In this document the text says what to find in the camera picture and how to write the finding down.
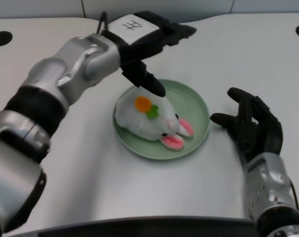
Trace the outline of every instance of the table surface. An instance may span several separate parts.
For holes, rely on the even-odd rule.
[[[188,25],[196,34],[145,60],[148,71],[194,88],[211,114],[237,113],[230,87],[260,96],[282,123],[281,156],[299,198],[299,14],[224,15]],[[0,20],[0,31],[13,33],[0,47],[0,110],[36,62],[96,27],[80,18]],[[245,217],[237,152],[216,124],[186,158],[157,162],[125,149],[111,114],[129,86],[118,71],[70,107],[42,162],[45,191],[29,221],[10,235],[121,217]]]

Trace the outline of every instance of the green plate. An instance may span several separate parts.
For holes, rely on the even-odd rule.
[[[120,127],[115,120],[113,111],[113,125],[120,141],[132,152],[150,159],[174,159],[185,156],[197,149],[206,139],[209,132],[210,115],[204,100],[197,92],[188,86],[173,80],[161,79],[166,89],[166,96],[174,106],[179,117],[189,121],[194,129],[192,138],[183,138],[184,147],[180,151],[173,151],[165,147],[160,141],[149,141],[140,138],[127,129]]]

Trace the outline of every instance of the white plush rabbit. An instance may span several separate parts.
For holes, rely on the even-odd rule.
[[[191,124],[179,118],[166,97],[159,97],[142,87],[134,87],[116,104],[115,119],[119,126],[127,128],[139,137],[160,140],[173,150],[184,146],[182,137],[191,137]]]

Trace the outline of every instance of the cable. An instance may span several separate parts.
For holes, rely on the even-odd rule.
[[[294,196],[294,201],[296,202],[296,207],[297,207],[297,210],[299,211],[299,202],[298,202],[298,198],[297,198],[297,193],[296,193],[296,190],[295,190],[294,185],[290,178],[289,178],[289,180],[290,180],[290,186],[291,186],[293,196]]]
[[[82,6],[82,11],[84,12],[84,17],[86,18],[84,0],[81,0],[81,6]]]
[[[103,11],[101,13],[101,17],[100,17],[100,20],[99,20],[98,29],[96,30],[97,34],[100,33],[102,22],[104,22],[104,30],[108,31],[109,30],[109,28],[108,28],[108,15],[106,14],[105,11]]]

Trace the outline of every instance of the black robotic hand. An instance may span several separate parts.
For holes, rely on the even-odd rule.
[[[283,140],[282,127],[266,104],[258,96],[241,89],[232,87],[227,94],[239,103],[238,115],[216,113],[211,116],[211,120],[228,130],[246,163],[264,152],[279,155]]]

